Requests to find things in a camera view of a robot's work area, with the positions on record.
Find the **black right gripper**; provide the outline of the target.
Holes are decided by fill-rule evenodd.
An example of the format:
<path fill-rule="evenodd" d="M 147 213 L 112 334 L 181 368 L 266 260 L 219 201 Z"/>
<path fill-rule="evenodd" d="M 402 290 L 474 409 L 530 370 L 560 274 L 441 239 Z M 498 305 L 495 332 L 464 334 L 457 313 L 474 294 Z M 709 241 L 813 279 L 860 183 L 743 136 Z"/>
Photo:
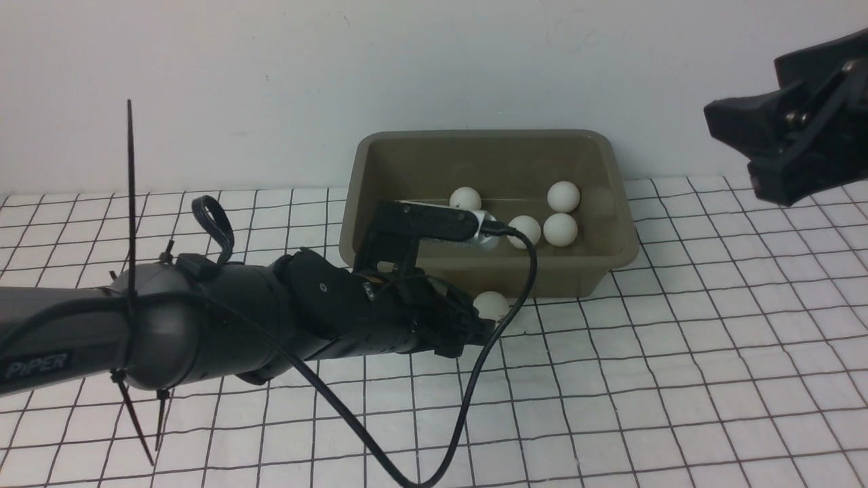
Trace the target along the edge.
<path fill-rule="evenodd" d="M 710 135 L 750 160 L 760 201 L 791 207 L 866 180 L 866 41 L 860 30 L 779 56 L 782 89 L 704 107 Z"/>

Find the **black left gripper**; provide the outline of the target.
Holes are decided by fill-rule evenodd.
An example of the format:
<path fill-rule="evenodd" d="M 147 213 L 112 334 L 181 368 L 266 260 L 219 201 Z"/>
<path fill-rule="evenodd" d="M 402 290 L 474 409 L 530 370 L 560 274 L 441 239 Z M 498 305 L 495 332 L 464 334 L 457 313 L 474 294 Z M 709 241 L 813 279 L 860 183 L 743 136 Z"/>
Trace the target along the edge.
<path fill-rule="evenodd" d="M 433 352 L 458 358 L 483 346 L 495 321 L 483 319 L 464 291 L 440 291 L 418 274 L 353 274 L 310 249 L 281 260 L 294 313 L 285 348 L 301 359 Z"/>

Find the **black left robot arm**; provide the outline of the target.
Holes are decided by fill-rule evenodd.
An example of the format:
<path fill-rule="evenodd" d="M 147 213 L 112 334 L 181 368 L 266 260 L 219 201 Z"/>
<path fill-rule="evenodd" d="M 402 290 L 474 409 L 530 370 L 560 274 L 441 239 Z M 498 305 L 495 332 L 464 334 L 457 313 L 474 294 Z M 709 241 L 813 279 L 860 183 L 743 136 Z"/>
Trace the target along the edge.
<path fill-rule="evenodd" d="M 291 367 L 266 331 L 302 361 L 483 346 L 495 321 L 421 269 L 406 277 L 351 274 L 313 250 L 270 266 L 217 266 L 196 254 L 136 270 L 105 287 L 2 288 L 2 393 L 111 370 L 131 386 L 167 390 L 237 376 L 261 386 Z"/>

